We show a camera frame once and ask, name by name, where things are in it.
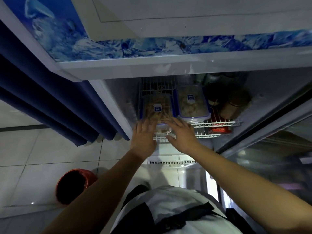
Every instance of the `red trash bin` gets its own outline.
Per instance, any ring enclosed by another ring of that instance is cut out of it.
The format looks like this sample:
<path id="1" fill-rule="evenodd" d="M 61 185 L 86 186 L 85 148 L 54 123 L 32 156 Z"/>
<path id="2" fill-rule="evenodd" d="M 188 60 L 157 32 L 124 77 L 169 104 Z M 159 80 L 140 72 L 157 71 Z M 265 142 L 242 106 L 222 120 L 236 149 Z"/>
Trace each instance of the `red trash bin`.
<path id="1" fill-rule="evenodd" d="M 98 178 L 85 169 L 72 169 L 57 182 L 55 194 L 61 204 L 68 205 Z"/>

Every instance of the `wire rack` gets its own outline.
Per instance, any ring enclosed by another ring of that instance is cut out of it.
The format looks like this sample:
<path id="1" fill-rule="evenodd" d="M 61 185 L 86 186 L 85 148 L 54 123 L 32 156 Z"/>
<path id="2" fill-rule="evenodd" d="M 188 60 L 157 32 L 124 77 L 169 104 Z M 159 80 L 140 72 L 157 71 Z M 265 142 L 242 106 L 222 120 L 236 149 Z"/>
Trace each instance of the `wire rack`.
<path id="1" fill-rule="evenodd" d="M 140 108 L 141 98 L 148 94 L 171 94 L 178 85 L 178 79 L 176 76 L 156 76 L 156 77 L 146 77 L 142 78 L 139 85 L 139 97 L 138 97 L 138 112 Z M 239 121 L 226 120 L 220 117 L 217 109 L 212 108 L 211 118 L 205 120 L 203 123 L 192 124 L 195 129 L 195 134 L 197 138 L 213 138 L 227 136 L 228 134 L 221 134 L 216 132 L 211 132 L 209 128 L 211 127 L 224 127 L 224 126 L 239 126 Z M 168 142 L 166 135 L 171 135 L 175 137 L 175 133 L 164 133 L 155 134 L 154 140 L 159 142 Z"/>

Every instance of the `person's left hand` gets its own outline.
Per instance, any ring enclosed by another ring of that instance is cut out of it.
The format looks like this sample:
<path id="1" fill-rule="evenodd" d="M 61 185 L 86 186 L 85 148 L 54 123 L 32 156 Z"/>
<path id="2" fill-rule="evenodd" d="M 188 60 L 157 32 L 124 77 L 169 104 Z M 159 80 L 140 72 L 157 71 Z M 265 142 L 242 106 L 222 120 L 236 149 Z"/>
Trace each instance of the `person's left hand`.
<path id="1" fill-rule="evenodd" d="M 153 140 L 157 122 L 149 125 L 149 120 L 140 120 L 133 128 L 130 152 L 145 160 L 155 151 L 157 142 Z"/>

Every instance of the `black apron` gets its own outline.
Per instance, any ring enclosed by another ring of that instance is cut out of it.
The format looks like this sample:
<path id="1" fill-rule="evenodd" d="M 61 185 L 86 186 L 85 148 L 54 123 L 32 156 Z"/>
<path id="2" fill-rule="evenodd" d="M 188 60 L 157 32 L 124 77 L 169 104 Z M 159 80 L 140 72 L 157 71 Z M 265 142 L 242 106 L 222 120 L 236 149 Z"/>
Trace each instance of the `black apron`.
<path id="1" fill-rule="evenodd" d="M 171 217 L 163 218 L 160 222 L 155 224 L 150 209 L 146 203 L 143 203 L 129 211 L 120 220 L 111 234 L 161 234 L 171 230 L 181 229 L 185 226 L 186 221 L 195 221 L 207 215 L 220 216 L 224 218 L 236 226 L 243 234 L 255 234 L 246 220 L 240 216 L 235 209 L 227 208 L 225 210 L 226 218 L 216 212 L 213 212 L 213 209 L 213 206 L 207 202 L 205 204 L 187 209 Z"/>

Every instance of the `curtain fold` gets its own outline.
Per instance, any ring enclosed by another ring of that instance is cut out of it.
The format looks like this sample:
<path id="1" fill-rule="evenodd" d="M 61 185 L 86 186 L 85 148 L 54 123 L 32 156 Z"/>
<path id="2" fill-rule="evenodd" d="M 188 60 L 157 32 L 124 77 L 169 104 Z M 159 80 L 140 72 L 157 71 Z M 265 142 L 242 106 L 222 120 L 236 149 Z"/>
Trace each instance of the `curtain fold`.
<path id="1" fill-rule="evenodd" d="M 49 71 L 0 22 L 0 99 L 49 126 L 74 144 L 129 140 L 88 81 L 72 82 Z"/>

